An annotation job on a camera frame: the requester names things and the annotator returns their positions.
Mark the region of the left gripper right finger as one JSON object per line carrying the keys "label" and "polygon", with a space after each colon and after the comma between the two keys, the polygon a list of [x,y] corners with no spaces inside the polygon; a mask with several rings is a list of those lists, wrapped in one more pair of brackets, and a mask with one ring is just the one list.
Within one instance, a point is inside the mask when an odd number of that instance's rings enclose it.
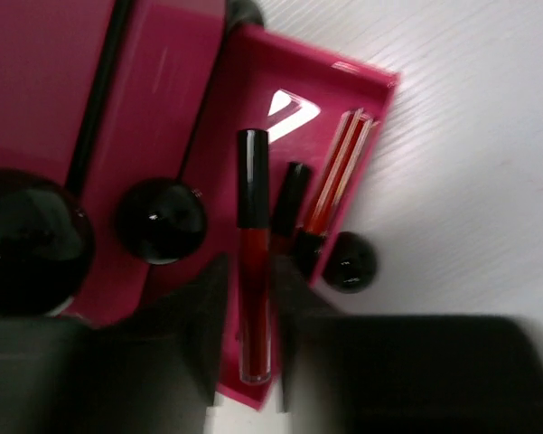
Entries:
{"label": "left gripper right finger", "polygon": [[294,433],[543,433],[543,360],[509,316],[352,316],[272,259]]}

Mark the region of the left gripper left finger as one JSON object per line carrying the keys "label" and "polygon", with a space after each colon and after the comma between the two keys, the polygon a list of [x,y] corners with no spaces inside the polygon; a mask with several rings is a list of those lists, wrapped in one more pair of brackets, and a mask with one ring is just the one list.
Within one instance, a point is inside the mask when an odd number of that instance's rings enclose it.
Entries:
{"label": "left gripper left finger", "polygon": [[228,302],[219,255],[114,325],[0,318],[0,433],[201,433]]}

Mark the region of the red lip gloss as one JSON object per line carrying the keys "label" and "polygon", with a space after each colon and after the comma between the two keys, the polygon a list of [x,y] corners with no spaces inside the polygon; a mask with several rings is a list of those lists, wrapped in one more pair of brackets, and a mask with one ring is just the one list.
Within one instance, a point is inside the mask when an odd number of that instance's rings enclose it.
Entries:
{"label": "red lip gloss", "polygon": [[310,278],[321,256],[332,218],[355,170],[376,120],[363,109],[343,113],[332,140],[332,152],[313,199],[295,236],[292,257],[305,278]]}
{"label": "red lip gloss", "polygon": [[269,301],[268,133],[237,133],[237,227],[239,229],[239,335],[241,381],[262,384],[271,376]]}
{"label": "red lip gloss", "polygon": [[312,173],[312,168],[304,163],[288,164],[271,219],[270,250],[275,254],[286,254],[290,249]]}

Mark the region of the red lip gloss front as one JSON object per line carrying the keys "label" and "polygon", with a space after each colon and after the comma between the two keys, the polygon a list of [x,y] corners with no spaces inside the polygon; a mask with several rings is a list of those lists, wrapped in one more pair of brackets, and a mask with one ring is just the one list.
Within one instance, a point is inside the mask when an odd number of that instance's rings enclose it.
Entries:
{"label": "red lip gloss front", "polygon": [[292,257],[305,278],[310,278],[321,256],[332,218],[355,170],[376,120],[363,109],[343,113],[332,140],[332,152],[313,199],[295,236]]}

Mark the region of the black pink drawer organizer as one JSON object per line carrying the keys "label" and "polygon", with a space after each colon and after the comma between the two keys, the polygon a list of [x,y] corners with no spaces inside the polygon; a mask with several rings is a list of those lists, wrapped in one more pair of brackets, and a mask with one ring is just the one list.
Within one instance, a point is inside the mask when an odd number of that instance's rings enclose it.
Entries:
{"label": "black pink drawer organizer", "polygon": [[[119,54],[124,45],[126,31],[133,11],[142,1],[115,1],[106,31],[102,52],[80,126],[79,135],[70,161],[65,189],[75,196],[82,195],[92,153],[95,148],[109,92],[117,74]],[[265,26],[265,18],[256,1],[225,1],[225,27],[223,34],[241,24]]]}

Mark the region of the pink drawer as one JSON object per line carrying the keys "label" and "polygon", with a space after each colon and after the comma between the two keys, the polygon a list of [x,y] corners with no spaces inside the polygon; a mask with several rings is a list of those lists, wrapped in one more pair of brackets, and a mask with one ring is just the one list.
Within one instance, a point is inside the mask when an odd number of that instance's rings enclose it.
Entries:
{"label": "pink drawer", "polygon": [[96,255],[67,314],[93,325],[129,316],[148,265],[119,243],[114,213],[133,184],[176,176],[225,27],[223,1],[136,1],[125,25],[80,199]]}
{"label": "pink drawer", "polygon": [[191,256],[151,269],[144,298],[191,281],[215,256],[237,262],[236,134],[269,133],[270,193],[277,195],[291,161],[321,173],[342,115],[364,109],[384,124],[399,76],[320,50],[256,25],[226,41],[192,141],[183,180],[201,195],[208,217],[203,244]]}
{"label": "pink drawer", "polygon": [[110,1],[0,1],[0,315],[43,315],[95,249],[64,189],[112,15]]}

